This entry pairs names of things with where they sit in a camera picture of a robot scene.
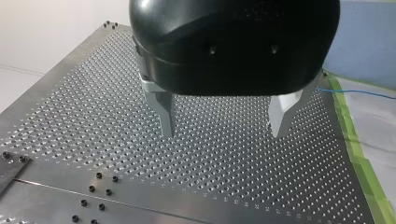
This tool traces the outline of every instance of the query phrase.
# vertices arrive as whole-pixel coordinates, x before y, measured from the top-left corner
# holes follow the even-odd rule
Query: metal table
[[[374,223],[332,96],[277,139],[269,99],[177,96],[164,138],[130,27],[101,26],[0,115],[0,151],[31,158],[0,223]]]

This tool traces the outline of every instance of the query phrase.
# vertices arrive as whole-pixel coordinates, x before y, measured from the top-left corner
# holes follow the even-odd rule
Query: black cover
[[[338,0],[131,0],[148,76],[189,95],[298,91],[321,68]]]

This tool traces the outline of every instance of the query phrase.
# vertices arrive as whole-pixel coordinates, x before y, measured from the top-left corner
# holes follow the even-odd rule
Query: aluminum plate
[[[103,198],[113,188],[115,202],[209,223],[374,223],[329,93],[313,92],[282,138],[268,97],[177,96],[176,136],[163,138],[131,30],[110,27],[0,116],[0,149],[35,160],[21,180]]]

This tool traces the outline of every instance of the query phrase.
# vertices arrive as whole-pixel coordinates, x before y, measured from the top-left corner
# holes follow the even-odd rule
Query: wire
[[[379,97],[385,97],[391,100],[396,100],[396,97],[391,97],[391,96],[387,96],[387,95],[383,95],[383,94],[379,94],[379,93],[375,93],[375,92],[371,92],[371,91],[351,91],[351,90],[327,90],[327,89],[322,89],[322,88],[317,88],[318,91],[328,91],[328,92],[358,92],[358,93],[365,93],[365,94],[369,94],[369,95],[374,95],[374,96],[379,96]]]

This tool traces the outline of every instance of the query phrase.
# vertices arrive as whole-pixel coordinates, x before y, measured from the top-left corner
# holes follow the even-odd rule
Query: green tape
[[[332,74],[328,76],[330,84],[334,90],[341,90],[341,85]],[[346,140],[346,150],[349,159],[355,169],[356,176],[359,179],[361,188],[369,204],[373,218],[376,224],[396,224],[396,218],[393,214],[390,202],[379,184],[375,175],[373,166],[370,161],[364,158],[361,150],[361,143],[356,134],[352,117],[347,107],[347,100],[343,93],[335,92],[333,94],[335,111],[341,124],[344,138]]]

